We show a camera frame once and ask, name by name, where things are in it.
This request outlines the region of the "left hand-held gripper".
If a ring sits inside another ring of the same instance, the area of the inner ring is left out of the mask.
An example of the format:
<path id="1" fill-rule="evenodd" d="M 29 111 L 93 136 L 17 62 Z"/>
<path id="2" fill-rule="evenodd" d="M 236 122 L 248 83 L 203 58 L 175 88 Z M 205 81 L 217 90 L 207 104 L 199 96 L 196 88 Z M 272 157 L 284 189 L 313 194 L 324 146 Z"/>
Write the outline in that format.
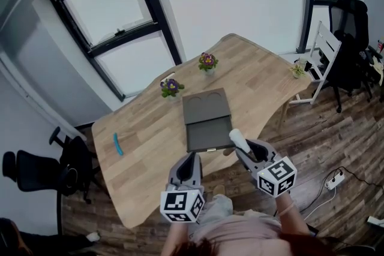
<path id="1" fill-rule="evenodd" d="M 187 153 L 170 169 L 169 183 L 160 201 L 160 213 L 169 222 L 197 222 L 205 205 L 201 179 L 202 163 L 196 152 Z"/>

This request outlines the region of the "small white cylinder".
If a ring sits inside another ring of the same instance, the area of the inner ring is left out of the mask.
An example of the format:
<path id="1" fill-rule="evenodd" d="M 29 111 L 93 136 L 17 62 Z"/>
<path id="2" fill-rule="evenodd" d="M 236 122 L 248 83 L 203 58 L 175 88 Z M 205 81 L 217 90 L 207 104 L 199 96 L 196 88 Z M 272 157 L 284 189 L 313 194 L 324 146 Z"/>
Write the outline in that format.
<path id="1" fill-rule="evenodd" d="M 242 135 L 239 129 L 235 128 L 229 132 L 229 138 L 235 144 L 236 147 L 240 148 L 243 152 L 249 153 L 251 151 L 245 137 Z"/>

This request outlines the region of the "grey drawer box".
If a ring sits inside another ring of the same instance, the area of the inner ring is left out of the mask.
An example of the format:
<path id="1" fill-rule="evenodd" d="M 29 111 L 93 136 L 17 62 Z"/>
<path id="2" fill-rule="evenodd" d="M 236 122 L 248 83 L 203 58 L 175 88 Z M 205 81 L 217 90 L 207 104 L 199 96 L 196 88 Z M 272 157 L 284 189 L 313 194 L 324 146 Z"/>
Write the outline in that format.
<path id="1" fill-rule="evenodd" d="M 233 129 L 231 111 L 224 88 L 182 98 L 187 152 L 234 147 L 229 138 Z"/>

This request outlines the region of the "person's right forearm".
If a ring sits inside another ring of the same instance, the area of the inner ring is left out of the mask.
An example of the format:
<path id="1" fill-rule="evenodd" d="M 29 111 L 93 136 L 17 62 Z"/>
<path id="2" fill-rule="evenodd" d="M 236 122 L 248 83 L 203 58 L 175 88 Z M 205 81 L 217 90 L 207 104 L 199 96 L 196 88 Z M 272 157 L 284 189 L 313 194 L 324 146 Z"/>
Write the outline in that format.
<path id="1" fill-rule="evenodd" d="M 288 192 L 279 195 L 275 202 L 283 233 L 310 235 L 307 224 Z"/>

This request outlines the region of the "person's left forearm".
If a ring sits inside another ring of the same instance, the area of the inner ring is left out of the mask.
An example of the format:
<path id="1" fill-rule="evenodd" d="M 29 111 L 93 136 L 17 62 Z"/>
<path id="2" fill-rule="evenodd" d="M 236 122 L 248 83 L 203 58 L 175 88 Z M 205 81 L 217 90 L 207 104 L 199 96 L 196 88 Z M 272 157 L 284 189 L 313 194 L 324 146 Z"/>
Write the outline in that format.
<path id="1" fill-rule="evenodd" d="M 172 223 L 161 256 L 190 256 L 190 236 L 187 223 Z"/>

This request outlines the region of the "person's grey trousers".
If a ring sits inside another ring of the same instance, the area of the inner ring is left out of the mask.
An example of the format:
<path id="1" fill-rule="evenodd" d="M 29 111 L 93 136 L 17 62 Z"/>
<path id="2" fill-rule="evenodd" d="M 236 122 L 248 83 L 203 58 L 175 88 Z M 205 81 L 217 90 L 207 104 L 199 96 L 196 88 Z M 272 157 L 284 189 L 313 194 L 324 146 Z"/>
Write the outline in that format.
<path id="1" fill-rule="evenodd" d="M 205 203 L 199 216 L 200 225 L 213 224 L 233 215 L 233 203 L 223 194 L 213 196 L 212 200 Z"/>

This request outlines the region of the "wooden table leg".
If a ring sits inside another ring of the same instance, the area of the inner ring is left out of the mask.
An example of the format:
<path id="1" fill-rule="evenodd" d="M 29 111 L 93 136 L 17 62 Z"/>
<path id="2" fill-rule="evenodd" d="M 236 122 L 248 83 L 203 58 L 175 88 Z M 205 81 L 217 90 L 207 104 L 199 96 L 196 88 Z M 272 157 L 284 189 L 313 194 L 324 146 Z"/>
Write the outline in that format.
<path id="1" fill-rule="evenodd" d="M 280 132 L 281 131 L 281 128 L 284 124 L 284 120 L 285 120 L 285 117 L 286 117 L 286 113 L 287 113 L 287 109 L 289 107 L 289 103 L 290 103 L 290 100 L 287 100 L 283 106 L 282 106 L 282 111 L 281 111 L 281 116 L 280 116 L 280 120 L 279 120 L 279 123 L 278 123 L 278 128 L 277 128 L 277 131 Z"/>

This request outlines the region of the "person's pink shirt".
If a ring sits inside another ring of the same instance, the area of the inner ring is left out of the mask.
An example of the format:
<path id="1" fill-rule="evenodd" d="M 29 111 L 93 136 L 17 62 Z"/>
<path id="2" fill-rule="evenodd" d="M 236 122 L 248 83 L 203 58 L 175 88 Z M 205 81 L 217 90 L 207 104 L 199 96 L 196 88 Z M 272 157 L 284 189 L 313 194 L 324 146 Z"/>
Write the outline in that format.
<path id="1" fill-rule="evenodd" d="M 309 256 L 316 244 L 311 235 L 283 233 L 279 217 L 252 210 L 201 226 L 190 241 L 217 256 Z"/>

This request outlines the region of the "blue plastic stick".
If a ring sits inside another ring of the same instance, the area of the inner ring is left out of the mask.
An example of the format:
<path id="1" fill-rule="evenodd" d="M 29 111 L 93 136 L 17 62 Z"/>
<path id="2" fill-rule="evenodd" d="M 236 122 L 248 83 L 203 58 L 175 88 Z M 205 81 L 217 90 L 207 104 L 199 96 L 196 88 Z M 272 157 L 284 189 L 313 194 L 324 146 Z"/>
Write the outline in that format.
<path id="1" fill-rule="evenodd" d="M 114 133 L 113 134 L 113 142 L 114 142 L 114 145 L 115 145 L 115 149 L 117 151 L 117 153 L 120 155 L 120 156 L 123 156 L 124 152 L 119 144 L 119 140 L 118 140 L 118 135 L 117 133 Z"/>

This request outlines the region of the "purple flower potted plant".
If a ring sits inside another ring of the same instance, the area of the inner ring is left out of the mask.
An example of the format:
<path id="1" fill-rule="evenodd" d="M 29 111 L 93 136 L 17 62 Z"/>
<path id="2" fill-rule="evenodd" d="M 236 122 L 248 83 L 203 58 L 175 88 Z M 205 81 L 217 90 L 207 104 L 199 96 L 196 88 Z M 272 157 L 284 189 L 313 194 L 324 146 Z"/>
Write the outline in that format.
<path id="1" fill-rule="evenodd" d="M 180 90 L 184 90 L 185 86 L 175 79 L 165 79 L 160 83 L 161 96 L 169 100 L 175 100 L 178 98 Z"/>

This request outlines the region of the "small green potted plant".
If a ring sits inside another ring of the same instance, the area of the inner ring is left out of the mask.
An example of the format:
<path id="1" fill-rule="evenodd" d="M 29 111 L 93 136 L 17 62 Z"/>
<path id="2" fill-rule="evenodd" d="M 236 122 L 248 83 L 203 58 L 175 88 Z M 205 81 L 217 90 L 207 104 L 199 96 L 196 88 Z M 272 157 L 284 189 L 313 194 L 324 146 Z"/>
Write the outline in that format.
<path id="1" fill-rule="evenodd" d="M 290 67 L 290 71 L 292 72 L 293 77 L 296 79 L 305 76 L 305 70 L 299 64 L 295 64 L 293 67 Z"/>

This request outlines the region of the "pink flower potted plant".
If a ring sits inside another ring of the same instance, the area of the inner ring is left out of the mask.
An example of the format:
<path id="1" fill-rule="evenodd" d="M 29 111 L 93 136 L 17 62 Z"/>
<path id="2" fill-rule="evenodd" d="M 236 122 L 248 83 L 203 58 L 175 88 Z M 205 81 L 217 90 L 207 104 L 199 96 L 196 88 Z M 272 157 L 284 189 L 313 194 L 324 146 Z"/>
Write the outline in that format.
<path id="1" fill-rule="evenodd" d="M 216 66 L 218 64 L 218 59 L 209 53 L 202 53 L 199 58 L 199 70 L 203 71 L 207 76 L 210 76 L 214 73 Z"/>

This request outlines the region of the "white folding chair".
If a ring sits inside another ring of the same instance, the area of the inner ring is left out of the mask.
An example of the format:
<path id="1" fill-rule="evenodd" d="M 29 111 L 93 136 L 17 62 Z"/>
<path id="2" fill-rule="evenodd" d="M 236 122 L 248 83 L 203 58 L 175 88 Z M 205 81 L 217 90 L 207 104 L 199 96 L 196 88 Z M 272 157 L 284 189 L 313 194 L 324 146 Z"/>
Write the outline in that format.
<path id="1" fill-rule="evenodd" d="M 317 85 L 317 88 L 311 98 L 301 98 L 299 94 L 296 94 L 289 104 L 314 104 L 322 86 L 326 81 L 332 65 L 334 64 L 340 47 L 341 41 L 339 41 L 322 22 L 319 22 L 313 46 L 309 52 L 301 54 L 287 53 L 281 55 L 282 58 L 290 62 L 292 65 L 301 65 L 305 70 L 305 74 L 311 78 L 311 82 Z M 320 61 L 317 61 L 314 57 L 315 48 L 318 48 L 325 57 L 325 68 L 320 69 Z"/>

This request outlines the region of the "black office chair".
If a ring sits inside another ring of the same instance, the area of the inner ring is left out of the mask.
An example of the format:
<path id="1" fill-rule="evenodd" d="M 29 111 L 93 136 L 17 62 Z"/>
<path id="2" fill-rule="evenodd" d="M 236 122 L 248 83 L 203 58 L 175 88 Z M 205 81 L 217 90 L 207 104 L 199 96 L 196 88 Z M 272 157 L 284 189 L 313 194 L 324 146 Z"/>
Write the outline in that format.
<path id="1" fill-rule="evenodd" d="M 60 127 L 56 127 L 49 138 L 49 144 L 55 142 L 62 147 L 59 160 L 33 155 L 24 150 L 17 153 L 6 152 L 2 160 L 2 174 L 16 182 L 23 192 L 51 189 L 69 196 L 82 191 L 83 200 L 90 204 L 88 192 L 91 182 L 105 194 L 108 193 L 95 178 L 101 168 L 93 168 L 92 159 L 95 154 L 88 149 L 81 137 L 63 142 L 58 137 L 60 131 Z"/>
<path id="2" fill-rule="evenodd" d="M 369 46 L 367 11 L 366 4 L 360 0 L 337 0 L 329 7 L 330 32 L 341 41 L 341 47 L 322 89 L 333 88 L 337 113 L 342 111 L 340 89 L 351 96 L 355 89 L 363 85 L 370 101 L 373 97 L 371 87 L 379 85 L 380 75 L 371 65 L 374 64 L 374 56 L 381 63 L 384 58 Z M 379 101 L 382 102 L 384 81 L 380 87 Z"/>

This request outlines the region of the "cream cloth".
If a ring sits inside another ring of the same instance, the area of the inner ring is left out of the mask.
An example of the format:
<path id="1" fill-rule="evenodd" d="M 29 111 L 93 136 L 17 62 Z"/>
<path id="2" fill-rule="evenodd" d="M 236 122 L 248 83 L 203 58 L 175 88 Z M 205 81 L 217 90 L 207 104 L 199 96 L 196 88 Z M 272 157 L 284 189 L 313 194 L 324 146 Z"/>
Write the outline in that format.
<path id="1" fill-rule="evenodd" d="M 380 75 L 379 85 L 382 86 L 384 81 L 384 65 L 374 56 L 373 62 L 371 66 L 376 70 L 376 72 Z"/>

